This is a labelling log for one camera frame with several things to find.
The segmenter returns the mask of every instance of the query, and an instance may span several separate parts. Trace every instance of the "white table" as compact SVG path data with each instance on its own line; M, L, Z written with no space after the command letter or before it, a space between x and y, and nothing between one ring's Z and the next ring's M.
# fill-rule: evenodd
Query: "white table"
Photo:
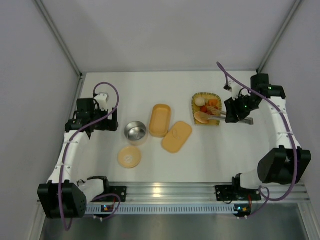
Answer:
M233 71L231 74L250 86L250 77L256 73ZM222 101L231 97L223 89L225 76L220 71L88 73L81 98L92 98L94 86L100 82L109 82L119 91L119 128L116 132L92 134L79 168L79 177L83 179L101 175L111 182L225 183L238 173L256 168L269 152L268 135L259 110L251 114L254 125L194 124L191 99L195 93L215 93ZM97 92L109 94L109 109L115 105L112 88L102 85ZM178 153L171 154L162 148L162 138L149 135L147 142L139 146L140 164L123 168L117 155L129 145L124 127L131 121L141 121L149 127L152 109L160 103L171 107L170 128L177 121L184 121L192 126L191 136Z

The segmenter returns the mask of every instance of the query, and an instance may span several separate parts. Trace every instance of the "bowl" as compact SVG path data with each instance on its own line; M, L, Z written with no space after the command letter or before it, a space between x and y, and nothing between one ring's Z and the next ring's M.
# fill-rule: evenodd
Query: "bowl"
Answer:
M142 145L148 137L147 127L140 121L132 121L125 126L124 135L131 145Z

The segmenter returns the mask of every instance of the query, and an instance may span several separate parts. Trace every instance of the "wall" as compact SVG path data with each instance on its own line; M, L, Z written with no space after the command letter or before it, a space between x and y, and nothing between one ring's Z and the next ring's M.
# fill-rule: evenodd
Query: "wall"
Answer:
M255 70L294 0L43 0L83 72Z
M306 0L289 26L263 72L282 85L287 111L298 141L311 151L304 174L313 207L320 219L320 1Z
M31 0L0 3L0 239L22 240L78 83Z

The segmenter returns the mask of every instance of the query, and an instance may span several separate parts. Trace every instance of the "metal beam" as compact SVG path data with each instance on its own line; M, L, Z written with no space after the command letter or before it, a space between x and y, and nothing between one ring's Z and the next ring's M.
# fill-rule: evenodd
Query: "metal beam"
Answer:
M262 61L259 65L259 68L257 69L258 73L261 73L266 66L267 62L269 61L272 53L274 52L275 48L277 47L278 43L282 39L285 31L287 30L288 26L292 22L293 17L296 15L298 9L302 5L304 0L295 0L292 4L288 14L285 16L283 23L281 24L280 29L278 30L277 34L275 35L274 39L271 42L271 45L269 46L267 52L262 58Z
M81 78L82 73L80 72L74 58L72 57L65 41L63 40L63 38L61 37L61 34L59 33L53 19L51 18L48 10L46 9L44 3L42 2L42 0L32 0L33 3L35 4L36 8L38 9L38 11L40 12L40 14L42 15L44 21L47 23L49 29L51 30L53 36L55 37L55 39L57 40L59 46L61 47L63 53L65 54L66 58L68 59L69 63L71 64L73 70L75 71L75 73L77 74L77 76L79 78Z

